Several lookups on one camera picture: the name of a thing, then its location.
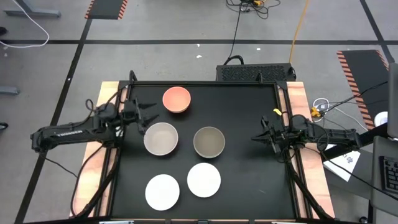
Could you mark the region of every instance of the white cord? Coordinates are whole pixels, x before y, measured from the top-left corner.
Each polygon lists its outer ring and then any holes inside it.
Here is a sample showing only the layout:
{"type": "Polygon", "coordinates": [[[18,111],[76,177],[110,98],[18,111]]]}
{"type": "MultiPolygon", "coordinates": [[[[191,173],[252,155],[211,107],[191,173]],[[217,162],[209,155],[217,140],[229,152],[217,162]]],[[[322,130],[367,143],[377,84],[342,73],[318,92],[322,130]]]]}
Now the white cord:
{"type": "Polygon", "coordinates": [[[49,33],[48,33],[47,31],[45,31],[45,29],[43,29],[43,27],[41,27],[40,25],[38,25],[38,23],[36,23],[32,18],[30,18],[30,16],[25,12],[25,10],[24,10],[15,0],[12,0],[12,1],[22,10],[22,12],[25,13],[25,15],[26,15],[34,24],[36,24],[40,29],[42,29],[42,30],[45,32],[45,34],[47,35],[47,40],[46,40],[43,44],[40,44],[40,45],[29,45],[29,46],[13,46],[13,45],[5,44],[5,43],[3,43],[3,42],[1,42],[1,41],[0,41],[0,44],[3,44],[4,46],[11,47],[11,48],[17,48],[17,49],[24,49],[24,48],[29,48],[29,47],[43,47],[43,46],[50,40],[50,35],[49,35],[49,33]]]}
{"type": "MultiPolygon", "coordinates": [[[[329,110],[330,104],[329,104],[328,99],[326,99],[326,98],[318,98],[318,99],[314,100],[314,102],[312,103],[312,106],[315,107],[316,109],[318,109],[318,106],[320,106],[320,105],[328,105],[328,108],[326,109],[326,111],[329,110]],[[318,100],[325,100],[326,103],[321,103],[321,104],[315,105],[315,103],[316,103],[318,100]]],[[[335,107],[334,109],[340,111],[341,113],[343,113],[343,114],[346,115],[347,117],[349,117],[349,118],[355,120],[355,121],[356,121],[363,129],[365,129],[366,131],[368,130],[367,128],[365,128],[365,127],[364,127],[357,119],[355,119],[354,117],[348,115],[347,113],[345,113],[344,111],[340,110],[340,109],[337,108],[337,107],[335,107]]],[[[323,118],[318,119],[318,120],[316,120],[316,121],[314,121],[314,122],[319,122],[319,121],[321,121],[322,119],[323,119],[323,118]]]]}

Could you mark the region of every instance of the keyboard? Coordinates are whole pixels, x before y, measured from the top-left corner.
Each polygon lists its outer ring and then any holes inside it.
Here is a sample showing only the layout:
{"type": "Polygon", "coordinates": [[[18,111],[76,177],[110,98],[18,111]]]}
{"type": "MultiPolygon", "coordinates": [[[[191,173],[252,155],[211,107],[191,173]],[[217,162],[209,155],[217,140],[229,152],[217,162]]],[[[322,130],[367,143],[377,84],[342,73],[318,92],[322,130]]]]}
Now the keyboard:
{"type": "Polygon", "coordinates": [[[381,156],[379,159],[382,189],[398,194],[398,158],[381,156]]]}

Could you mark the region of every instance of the black tabletop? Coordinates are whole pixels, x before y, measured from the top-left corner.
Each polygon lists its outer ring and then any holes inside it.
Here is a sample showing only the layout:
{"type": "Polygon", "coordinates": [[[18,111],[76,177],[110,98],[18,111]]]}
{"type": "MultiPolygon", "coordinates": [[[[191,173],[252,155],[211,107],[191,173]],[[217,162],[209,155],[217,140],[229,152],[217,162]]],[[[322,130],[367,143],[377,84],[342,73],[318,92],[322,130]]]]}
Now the black tabletop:
{"type": "Polygon", "coordinates": [[[178,146],[158,157],[146,151],[143,137],[132,124],[116,180],[114,218],[166,219],[281,219],[294,218],[292,196],[285,165],[274,159],[272,149],[251,141],[261,133],[261,116],[280,121],[272,110],[278,107],[273,85],[194,86],[185,88],[192,101],[182,114],[168,112],[162,95],[171,86],[135,86],[134,94],[144,103],[157,103],[145,114],[160,114],[154,122],[167,122],[178,131],[178,146]],[[220,129],[226,139],[224,151],[214,159],[200,157],[193,137],[202,127],[220,129]],[[221,175],[220,189],[210,198],[199,198],[187,185],[188,171],[197,163],[213,164],[221,175]],[[174,177],[180,186],[178,202],[169,210],[152,209],[145,199],[148,181],[159,174],[174,177]]]}

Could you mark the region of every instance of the orange and black hazard stripe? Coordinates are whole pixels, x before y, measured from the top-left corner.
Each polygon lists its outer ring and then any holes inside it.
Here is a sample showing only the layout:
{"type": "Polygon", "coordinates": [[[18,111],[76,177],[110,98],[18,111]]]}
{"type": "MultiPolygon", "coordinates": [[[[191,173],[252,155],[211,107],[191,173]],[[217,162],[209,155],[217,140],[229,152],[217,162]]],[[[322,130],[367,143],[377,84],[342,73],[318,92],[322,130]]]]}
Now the orange and black hazard stripe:
{"type": "Polygon", "coordinates": [[[128,0],[123,0],[122,6],[120,7],[120,12],[118,19],[122,19],[124,16],[124,12],[126,11],[128,0]]]}
{"type": "Polygon", "coordinates": [[[361,93],[359,92],[359,88],[355,82],[354,76],[351,73],[351,70],[349,69],[347,60],[341,51],[337,51],[337,57],[338,57],[338,60],[340,61],[341,67],[343,67],[344,75],[347,79],[348,85],[351,88],[351,91],[353,92],[353,94],[355,96],[354,99],[358,103],[358,108],[362,114],[365,125],[368,128],[368,130],[373,129],[374,128],[373,120],[372,120],[371,116],[369,115],[369,111],[368,111],[366,105],[364,104],[362,96],[360,96],[361,93]]]}
{"type": "Polygon", "coordinates": [[[388,71],[388,64],[387,64],[386,61],[384,60],[383,55],[381,55],[381,53],[380,53],[379,50],[376,50],[376,53],[380,56],[381,62],[383,63],[383,65],[385,66],[385,68],[386,68],[387,71],[388,71]]]}
{"type": "Polygon", "coordinates": [[[85,15],[86,19],[88,19],[88,14],[90,13],[91,8],[93,7],[94,1],[95,0],[91,0],[90,5],[88,6],[88,9],[87,9],[87,12],[86,12],[86,15],[85,15]]]}

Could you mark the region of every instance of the white paper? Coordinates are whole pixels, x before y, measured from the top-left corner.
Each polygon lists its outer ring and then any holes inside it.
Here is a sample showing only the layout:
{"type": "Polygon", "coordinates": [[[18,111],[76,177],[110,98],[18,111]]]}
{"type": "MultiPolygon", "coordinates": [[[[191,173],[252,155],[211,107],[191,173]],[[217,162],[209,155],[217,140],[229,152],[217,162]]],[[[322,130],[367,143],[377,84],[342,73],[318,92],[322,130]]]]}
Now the white paper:
{"type": "MultiPolygon", "coordinates": [[[[328,150],[329,148],[331,148],[333,146],[335,146],[335,145],[329,144],[328,147],[326,148],[326,150],[328,150]]],[[[331,161],[352,173],[355,168],[356,163],[358,162],[360,155],[361,155],[360,152],[352,151],[350,153],[347,153],[342,156],[331,159],[331,161]]],[[[344,171],[343,169],[335,166],[330,161],[324,162],[323,166],[347,182],[349,181],[349,178],[351,177],[351,174],[349,174],[346,171],[344,171]]]]}

